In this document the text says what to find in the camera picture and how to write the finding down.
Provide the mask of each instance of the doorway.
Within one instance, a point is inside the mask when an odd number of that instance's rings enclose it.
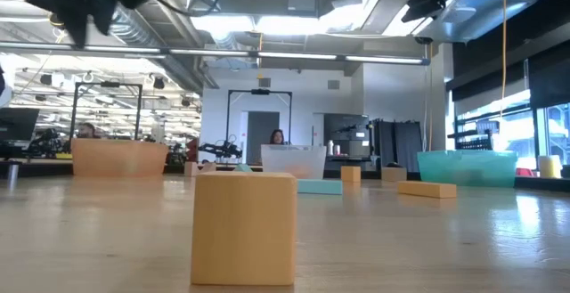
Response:
[[[250,111],[248,113],[248,153],[246,157],[248,164],[261,163],[261,145],[269,143],[271,133],[278,127],[279,112]]]

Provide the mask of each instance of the orange cable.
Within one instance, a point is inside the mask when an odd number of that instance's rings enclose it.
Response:
[[[434,59],[434,44],[429,44],[429,60],[432,61]],[[431,62],[429,65],[429,151],[431,151],[431,141],[432,141],[432,133],[434,131],[434,106],[432,100],[434,98],[434,74],[432,72]]]
[[[504,109],[505,88],[507,86],[507,0],[502,0],[502,94],[501,94],[501,112]]]

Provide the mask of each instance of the ceiling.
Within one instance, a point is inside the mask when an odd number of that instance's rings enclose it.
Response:
[[[165,0],[178,9],[190,9],[194,14],[204,12],[208,6],[204,3],[211,0]],[[109,36],[100,34],[93,25],[88,29],[88,45],[106,46],[168,46],[172,48],[215,48],[259,50],[293,53],[331,53],[331,54],[367,54],[392,55],[405,57],[424,57],[425,47],[417,44],[412,31],[417,27],[407,27],[396,18],[405,12],[408,0],[360,0],[360,4],[338,7],[338,1],[315,0],[312,10],[304,11],[307,0],[219,0],[216,9],[205,17],[188,18],[177,14],[150,0],[134,11],[119,7],[111,24]],[[389,29],[392,36],[382,36]],[[47,12],[26,4],[22,0],[0,0],[0,40],[72,44],[69,37],[55,29],[47,21]],[[62,109],[61,125],[67,125],[66,112],[70,109],[69,94],[73,91],[73,82],[83,80],[87,73],[94,76],[93,82],[114,80],[121,83],[142,84],[144,94],[151,101],[166,101],[168,110],[151,112],[158,106],[145,101],[146,118],[144,127],[147,131],[164,113],[183,114],[182,117],[199,118],[201,104],[199,95],[204,87],[217,88],[216,79],[212,78],[208,69],[225,68],[240,71],[241,69],[328,69],[344,70],[351,76],[358,64],[342,61],[317,61],[299,59],[220,59],[200,58],[193,56],[159,56],[157,59],[143,59],[128,55],[118,58],[114,55],[89,56],[85,51],[69,51],[67,56],[43,54],[26,50],[15,50],[3,56],[18,60],[19,67],[15,76],[14,91],[17,92],[12,105],[44,105],[45,111],[53,111],[52,107]],[[41,75],[52,73],[64,74],[71,85],[62,87],[46,86],[39,82]],[[151,77],[163,77],[166,82],[164,90],[152,88]],[[120,88],[120,93],[111,92],[108,88],[97,90],[99,94],[126,95],[132,92]],[[44,93],[47,101],[36,101],[36,95]],[[184,96],[192,98],[190,107],[181,109]],[[116,109],[112,112],[120,118],[101,120],[100,129],[110,130],[114,124],[132,126],[134,121],[128,114],[132,112],[132,98],[115,98],[111,105],[102,105],[95,96],[85,95],[79,102],[85,109],[81,116],[93,116],[93,110],[100,107]],[[200,123],[194,120],[183,125],[172,125],[167,131],[172,135],[199,134]]]

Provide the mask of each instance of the teal block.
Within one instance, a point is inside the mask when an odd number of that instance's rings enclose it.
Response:
[[[297,180],[297,193],[342,195],[342,181]]]
[[[247,172],[247,173],[253,172],[248,164],[239,164],[238,166],[235,167],[234,171],[236,171],[236,172]]]

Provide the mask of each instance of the bottle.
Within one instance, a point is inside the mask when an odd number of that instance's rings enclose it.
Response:
[[[328,155],[328,156],[334,155],[333,152],[332,152],[332,150],[334,149],[334,147],[335,147],[335,143],[333,143],[332,141],[329,141],[329,143],[327,144],[327,155]]]

